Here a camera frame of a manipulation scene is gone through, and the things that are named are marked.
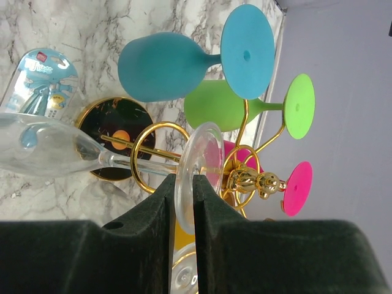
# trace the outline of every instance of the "pink glass base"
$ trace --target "pink glass base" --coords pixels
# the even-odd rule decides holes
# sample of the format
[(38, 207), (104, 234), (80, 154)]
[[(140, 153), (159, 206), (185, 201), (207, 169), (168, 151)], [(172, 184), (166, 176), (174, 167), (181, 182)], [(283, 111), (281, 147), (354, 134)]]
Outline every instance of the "pink glass base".
[(311, 191), (312, 179), (313, 169), (309, 162), (301, 162), (294, 168), (283, 197), (283, 210), (288, 216), (295, 216), (301, 211)]

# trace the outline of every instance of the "clear wine glass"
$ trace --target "clear wine glass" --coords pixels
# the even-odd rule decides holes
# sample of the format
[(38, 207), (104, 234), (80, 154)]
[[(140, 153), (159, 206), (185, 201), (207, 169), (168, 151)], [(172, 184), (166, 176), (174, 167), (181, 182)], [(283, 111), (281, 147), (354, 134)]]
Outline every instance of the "clear wine glass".
[[(56, 119), (0, 113), (0, 168), (36, 176), (61, 176), (102, 167), (130, 168), (130, 158), (105, 149), (76, 127)], [(219, 128), (202, 124), (185, 145), (178, 165), (137, 159), (138, 169), (157, 175), (176, 173), (175, 210), (181, 228), (194, 234), (193, 177), (205, 175), (219, 193), (224, 141)]]
[[(103, 167), (129, 168), (129, 157), (113, 153), (83, 131), (56, 119), (0, 113), (0, 168), (33, 176), (65, 176)], [(168, 175), (176, 166), (138, 160), (139, 170)]]

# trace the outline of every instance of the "green silicone wine glass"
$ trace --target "green silicone wine glass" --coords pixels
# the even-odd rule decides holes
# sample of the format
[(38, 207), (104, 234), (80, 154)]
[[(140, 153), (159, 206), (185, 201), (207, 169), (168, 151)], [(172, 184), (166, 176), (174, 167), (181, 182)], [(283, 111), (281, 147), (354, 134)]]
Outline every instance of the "green silicone wine glass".
[[(184, 112), (191, 127), (211, 121), (221, 131), (239, 129), (244, 118), (243, 99), (237, 96), (225, 80), (203, 80), (185, 97)], [(249, 101), (248, 122), (268, 110), (283, 112), (284, 124), (295, 139), (303, 138), (314, 117), (315, 94), (311, 78), (302, 73), (288, 87), (283, 103), (266, 103), (259, 99)]]

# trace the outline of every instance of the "marble countertop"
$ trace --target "marble countertop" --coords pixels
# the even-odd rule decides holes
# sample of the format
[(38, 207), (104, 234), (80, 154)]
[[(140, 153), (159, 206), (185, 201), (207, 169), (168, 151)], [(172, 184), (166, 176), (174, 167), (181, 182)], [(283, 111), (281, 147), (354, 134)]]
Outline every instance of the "marble countertop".
[[(283, 14), (274, 0), (0, 0), (0, 92), (5, 92), (28, 50), (58, 50), (73, 62), (80, 77), (80, 90), (66, 116), (72, 123), (87, 104), (103, 97), (126, 96), (118, 81), (117, 60), (130, 40), (161, 31), (180, 32), (206, 52), (216, 54), (226, 18), (244, 3), (262, 9), (276, 40)], [(221, 68), (211, 68), (206, 78), (222, 78)], [(186, 124), (182, 99), (145, 106), (154, 121), (173, 121), (192, 132)], [(258, 118), (248, 124), (243, 143), (253, 144), (257, 124)], [(224, 133), (224, 138), (234, 141), (236, 132)], [(157, 131), (157, 148), (181, 153), (183, 146), (180, 134), (170, 129)], [(153, 187), (163, 180), (159, 176), (143, 178)], [(80, 195), (96, 181), (88, 172), (37, 178), (0, 170), (0, 220), (86, 218)], [(115, 185), (131, 202), (139, 203), (148, 196), (132, 179)], [(121, 213), (118, 206), (121, 204), (111, 202), (99, 209), (115, 218)]]

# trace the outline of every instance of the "orange circle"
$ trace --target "orange circle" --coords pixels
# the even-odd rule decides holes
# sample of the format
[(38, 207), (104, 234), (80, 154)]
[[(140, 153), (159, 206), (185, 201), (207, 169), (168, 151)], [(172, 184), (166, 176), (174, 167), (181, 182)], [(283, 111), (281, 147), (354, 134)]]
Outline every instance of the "orange circle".
[[(125, 130), (117, 130), (113, 134), (112, 137), (113, 138), (122, 139), (122, 140), (125, 140), (125, 141), (129, 141), (130, 140), (129, 134)], [(127, 146), (125, 146), (124, 144), (121, 144), (121, 143), (112, 142), (111, 144), (117, 150), (124, 150), (125, 148), (127, 148)]]

